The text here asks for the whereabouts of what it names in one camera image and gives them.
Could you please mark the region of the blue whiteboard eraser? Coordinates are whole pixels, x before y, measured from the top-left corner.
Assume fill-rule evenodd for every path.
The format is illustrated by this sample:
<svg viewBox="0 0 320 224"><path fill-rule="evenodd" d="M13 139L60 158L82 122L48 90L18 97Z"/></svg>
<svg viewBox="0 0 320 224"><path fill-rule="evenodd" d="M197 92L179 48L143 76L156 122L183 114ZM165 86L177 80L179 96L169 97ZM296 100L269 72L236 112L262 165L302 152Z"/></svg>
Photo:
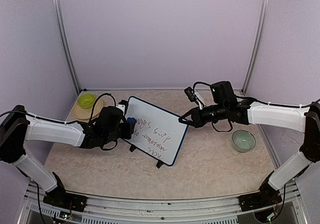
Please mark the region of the blue whiteboard eraser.
<svg viewBox="0 0 320 224"><path fill-rule="evenodd" d="M136 119L134 117L128 117L126 120L127 120L128 123L131 123L131 124L135 124L136 123Z"/></svg>

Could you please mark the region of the small blue-framed whiteboard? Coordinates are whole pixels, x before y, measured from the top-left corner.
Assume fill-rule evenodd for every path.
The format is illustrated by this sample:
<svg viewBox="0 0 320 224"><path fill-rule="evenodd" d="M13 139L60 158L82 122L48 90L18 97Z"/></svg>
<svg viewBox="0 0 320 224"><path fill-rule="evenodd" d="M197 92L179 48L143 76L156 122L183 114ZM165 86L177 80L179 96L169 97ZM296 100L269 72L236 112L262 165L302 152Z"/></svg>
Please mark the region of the small blue-framed whiteboard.
<svg viewBox="0 0 320 224"><path fill-rule="evenodd" d="M175 164L189 127L178 121L177 114L130 96L125 117L136 119L132 138L127 143L166 166Z"/></svg>

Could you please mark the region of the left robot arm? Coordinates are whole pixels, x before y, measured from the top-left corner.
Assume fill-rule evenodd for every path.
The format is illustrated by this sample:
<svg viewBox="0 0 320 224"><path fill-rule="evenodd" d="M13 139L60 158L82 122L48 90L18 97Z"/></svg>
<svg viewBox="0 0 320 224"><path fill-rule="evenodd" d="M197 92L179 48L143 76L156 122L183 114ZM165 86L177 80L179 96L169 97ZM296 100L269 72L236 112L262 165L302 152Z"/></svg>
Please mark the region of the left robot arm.
<svg viewBox="0 0 320 224"><path fill-rule="evenodd" d="M99 116L89 122L59 121L28 113L24 106L1 114L0 159L14 165L25 176L36 182L57 205L70 202L60 178L49 172L24 147L25 141L44 141L67 144L80 149L100 148L118 139L131 139L137 120L124 116L124 106L103 107Z"/></svg>

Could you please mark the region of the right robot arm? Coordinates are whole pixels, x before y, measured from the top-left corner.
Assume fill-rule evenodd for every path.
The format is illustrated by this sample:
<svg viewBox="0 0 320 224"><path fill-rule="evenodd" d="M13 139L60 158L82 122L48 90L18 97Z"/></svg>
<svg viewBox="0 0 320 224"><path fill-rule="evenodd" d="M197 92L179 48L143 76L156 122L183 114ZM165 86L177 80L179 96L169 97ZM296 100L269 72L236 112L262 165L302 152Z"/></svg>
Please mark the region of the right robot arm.
<svg viewBox="0 0 320 224"><path fill-rule="evenodd" d="M291 156L264 180L256 194L256 202L266 206L279 190L320 160L320 102L288 105L263 102L235 94L229 81L213 84L195 82L184 90L189 101L197 106L178 121L194 128L214 126L226 120L229 125L257 125L264 131L275 131L283 145L293 144Z"/></svg>

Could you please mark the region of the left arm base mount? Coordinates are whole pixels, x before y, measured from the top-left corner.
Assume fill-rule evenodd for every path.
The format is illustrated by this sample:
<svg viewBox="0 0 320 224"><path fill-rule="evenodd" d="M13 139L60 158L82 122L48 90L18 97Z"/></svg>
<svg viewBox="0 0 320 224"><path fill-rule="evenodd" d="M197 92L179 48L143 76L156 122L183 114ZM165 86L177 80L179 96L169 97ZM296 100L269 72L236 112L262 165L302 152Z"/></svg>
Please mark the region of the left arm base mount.
<svg viewBox="0 0 320 224"><path fill-rule="evenodd" d="M55 189L45 193L43 202L54 207L83 213L87 199L88 198L84 195L73 194L66 192L65 190Z"/></svg>

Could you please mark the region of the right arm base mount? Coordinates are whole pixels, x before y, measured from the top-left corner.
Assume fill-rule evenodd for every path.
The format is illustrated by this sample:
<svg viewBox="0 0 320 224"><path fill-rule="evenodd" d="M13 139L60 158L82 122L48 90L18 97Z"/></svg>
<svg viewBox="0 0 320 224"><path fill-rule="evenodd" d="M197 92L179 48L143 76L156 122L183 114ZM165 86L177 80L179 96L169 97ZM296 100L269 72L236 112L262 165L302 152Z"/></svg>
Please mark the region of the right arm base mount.
<svg viewBox="0 0 320 224"><path fill-rule="evenodd" d="M280 191L274 189L240 195L238 200L242 212L272 206L283 201Z"/></svg>

